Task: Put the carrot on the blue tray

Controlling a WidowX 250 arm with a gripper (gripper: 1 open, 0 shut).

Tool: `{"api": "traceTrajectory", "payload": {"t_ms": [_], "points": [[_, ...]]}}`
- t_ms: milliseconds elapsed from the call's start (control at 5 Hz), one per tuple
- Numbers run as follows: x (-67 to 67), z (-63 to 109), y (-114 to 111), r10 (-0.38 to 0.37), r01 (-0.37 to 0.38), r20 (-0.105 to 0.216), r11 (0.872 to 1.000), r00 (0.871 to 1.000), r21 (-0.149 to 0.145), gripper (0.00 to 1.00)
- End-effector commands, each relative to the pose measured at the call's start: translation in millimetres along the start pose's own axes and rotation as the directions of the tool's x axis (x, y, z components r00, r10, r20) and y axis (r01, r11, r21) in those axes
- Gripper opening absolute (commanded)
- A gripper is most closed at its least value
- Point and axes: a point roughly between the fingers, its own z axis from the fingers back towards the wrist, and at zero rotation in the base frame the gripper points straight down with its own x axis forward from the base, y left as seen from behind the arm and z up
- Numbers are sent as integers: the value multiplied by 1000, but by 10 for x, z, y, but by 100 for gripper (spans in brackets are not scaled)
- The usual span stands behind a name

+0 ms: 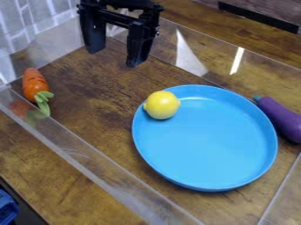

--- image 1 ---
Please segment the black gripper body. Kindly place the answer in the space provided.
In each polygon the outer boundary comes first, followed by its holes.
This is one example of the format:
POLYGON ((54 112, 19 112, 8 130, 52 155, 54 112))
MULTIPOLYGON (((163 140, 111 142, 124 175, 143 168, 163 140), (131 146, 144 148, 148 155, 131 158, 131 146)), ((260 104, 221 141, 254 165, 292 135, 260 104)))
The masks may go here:
POLYGON ((155 29, 162 5, 152 0, 80 0, 78 13, 82 28, 111 24, 126 29, 155 29))

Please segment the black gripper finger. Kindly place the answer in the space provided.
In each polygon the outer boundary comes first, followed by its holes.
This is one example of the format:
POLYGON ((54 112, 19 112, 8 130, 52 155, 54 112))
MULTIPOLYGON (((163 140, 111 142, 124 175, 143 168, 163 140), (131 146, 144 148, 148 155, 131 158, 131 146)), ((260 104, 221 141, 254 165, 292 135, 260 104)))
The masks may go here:
POLYGON ((159 23, 134 20, 128 24, 126 65, 135 68, 147 59, 154 38, 158 36, 159 23))
POLYGON ((106 23, 99 13, 87 7, 79 9, 79 16, 84 46, 88 53, 95 54, 106 47, 106 23))

